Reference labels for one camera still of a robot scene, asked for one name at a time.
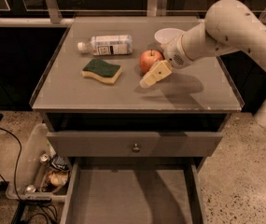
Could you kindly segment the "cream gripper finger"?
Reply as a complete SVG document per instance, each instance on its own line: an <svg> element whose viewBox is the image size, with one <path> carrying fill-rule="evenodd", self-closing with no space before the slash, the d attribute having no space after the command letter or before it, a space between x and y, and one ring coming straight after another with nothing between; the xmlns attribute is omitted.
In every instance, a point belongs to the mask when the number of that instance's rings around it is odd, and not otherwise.
<svg viewBox="0 0 266 224"><path fill-rule="evenodd" d="M172 66L166 61L156 61L149 69L147 73L142 77L139 82L139 85L143 89L147 89L157 82L165 79L166 77L172 74Z"/></svg>

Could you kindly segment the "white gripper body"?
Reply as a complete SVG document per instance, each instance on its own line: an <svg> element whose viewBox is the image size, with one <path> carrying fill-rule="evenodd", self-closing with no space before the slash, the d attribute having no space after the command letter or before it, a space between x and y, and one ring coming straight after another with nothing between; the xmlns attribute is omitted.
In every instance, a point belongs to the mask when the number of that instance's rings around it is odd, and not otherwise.
<svg viewBox="0 0 266 224"><path fill-rule="evenodd" d="M192 65L192 60L183 50L182 38L182 35L178 35L162 46L164 58L176 69Z"/></svg>

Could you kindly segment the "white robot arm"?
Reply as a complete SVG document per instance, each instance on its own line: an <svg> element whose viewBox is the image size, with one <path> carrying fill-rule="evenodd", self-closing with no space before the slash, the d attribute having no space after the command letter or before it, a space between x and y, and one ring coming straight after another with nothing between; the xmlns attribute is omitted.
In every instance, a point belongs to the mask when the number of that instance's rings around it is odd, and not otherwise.
<svg viewBox="0 0 266 224"><path fill-rule="evenodd" d="M157 60L143 76L144 89L205 57L242 51L266 72L266 26L243 3L220 0L205 19L188 31L164 28L155 33L164 59Z"/></svg>

